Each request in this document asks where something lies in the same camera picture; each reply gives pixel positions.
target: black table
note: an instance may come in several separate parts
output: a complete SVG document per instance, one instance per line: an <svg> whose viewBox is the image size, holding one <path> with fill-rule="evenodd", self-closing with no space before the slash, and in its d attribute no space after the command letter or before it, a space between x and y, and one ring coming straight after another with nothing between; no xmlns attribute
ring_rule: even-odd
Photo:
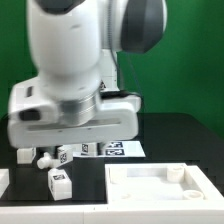
<svg viewBox="0 0 224 224"><path fill-rule="evenodd" d="M106 203L106 163L168 163L197 165L224 194L224 141L192 116L179 113L140 114L139 140L146 158L75 158L60 167L73 183L73 198L53 201L47 185L48 170L17 165L16 150L7 138L7 119L0 122L0 169L10 170L10 185L0 206L71 205Z"/></svg>

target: small white object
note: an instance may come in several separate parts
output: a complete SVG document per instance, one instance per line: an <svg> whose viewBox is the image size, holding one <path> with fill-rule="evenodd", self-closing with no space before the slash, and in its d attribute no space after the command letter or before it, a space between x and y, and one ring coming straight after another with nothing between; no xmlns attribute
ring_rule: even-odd
<svg viewBox="0 0 224 224"><path fill-rule="evenodd" d="M48 172L48 187L55 201L72 198L72 182L64 170Z"/></svg>
<svg viewBox="0 0 224 224"><path fill-rule="evenodd" d="M167 180L172 183L184 181L184 167L182 165L170 165L167 167Z"/></svg>
<svg viewBox="0 0 224 224"><path fill-rule="evenodd" d="M9 170L0 169L0 198L9 185Z"/></svg>
<svg viewBox="0 0 224 224"><path fill-rule="evenodd" d="M45 169L52 166L51 155L47 152L44 153L44 157L37 161L37 166L39 169Z"/></svg>
<svg viewBox="0 0 224 224"><path fill-rule="evenodd" d="M70 150L72 156L81 157L81 156L97 156L97 143L83 143L83 144L72 144L72 145L63 145L58 148L58 153L62 151Z"/></svg>
<svg viewBox="0 0 224 224"><path fill-rule="evenodd" d="M36 156L36 148L21 148L17 150L18 164L31 164Z"/></svg>
<svg viewBox="0 0 224 224"><path fill-rule="evenodd" d="M60 161L60 165L71 162L73 160L72 150L63 150L62 148L58 149L58 159Z"/></svg>
<svg viewBox="0 0 224 224"><path fill-rule="evenodd" d="M183 193L184 200L204 200L204 194L200 191L188 190Z"/></svg>

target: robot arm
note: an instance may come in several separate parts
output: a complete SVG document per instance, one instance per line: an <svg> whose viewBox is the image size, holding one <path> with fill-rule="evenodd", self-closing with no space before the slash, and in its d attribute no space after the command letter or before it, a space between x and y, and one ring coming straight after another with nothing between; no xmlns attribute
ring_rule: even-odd
<svg viewBox="0 0 224 224"><path fill-rule="evenodd" d="M28 0L34 79L14 86L15 147L131 139L140 99L102 99L102 49L145 53L166 26L165 0Z"/></svg>

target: white block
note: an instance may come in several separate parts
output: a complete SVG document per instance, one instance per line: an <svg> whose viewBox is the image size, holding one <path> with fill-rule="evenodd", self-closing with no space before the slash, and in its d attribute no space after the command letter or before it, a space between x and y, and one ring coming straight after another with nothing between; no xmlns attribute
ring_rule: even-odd
<svg viewBox="0 0 224 224"><path fill-rule="evenodd" d="M9 170L0 169L0 197L2 197L8 185L9 185Z"/></svg>
<svg viewBox="0 0 224 224"><path fill-rule="evenodd" d="M73 161L73 152L71 148L68 147L60 147L58 148L58 155L57 155L60 165L66 164L68 162Z"/></svg>
<svg viewBox="0 0 224 224"><path fill-rule="evenodd" d="M63 145L59 150L71 150L74 157L97 156L97 143Z"/></svg>
<svg viewBox="0 0 224 224"><path fill-rule="evenodd" d="M72 182L64 170L48 172L48 187L55 201L72 198Z"/></svg>
<svg viewBox="0 0 224 224"><path fill-rule="evenodd" d="M36 148L23 148L17 150L18 164L31 164L36 156Z"/></svg>

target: green backdrop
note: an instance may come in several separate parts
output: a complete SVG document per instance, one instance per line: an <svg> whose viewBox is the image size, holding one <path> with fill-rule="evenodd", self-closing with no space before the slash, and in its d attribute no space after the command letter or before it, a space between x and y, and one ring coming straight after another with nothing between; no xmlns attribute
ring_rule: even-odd
<svg viewBox="0 0 224 224"><path fill-rule="evenodd" d="M119 53L126 88L142 92L145 112L188 113L224 137L224 1L167 4L163 40L146 55ZM12 85L35 74L25 0L1 0L0 117L7 113Z"/></svg>

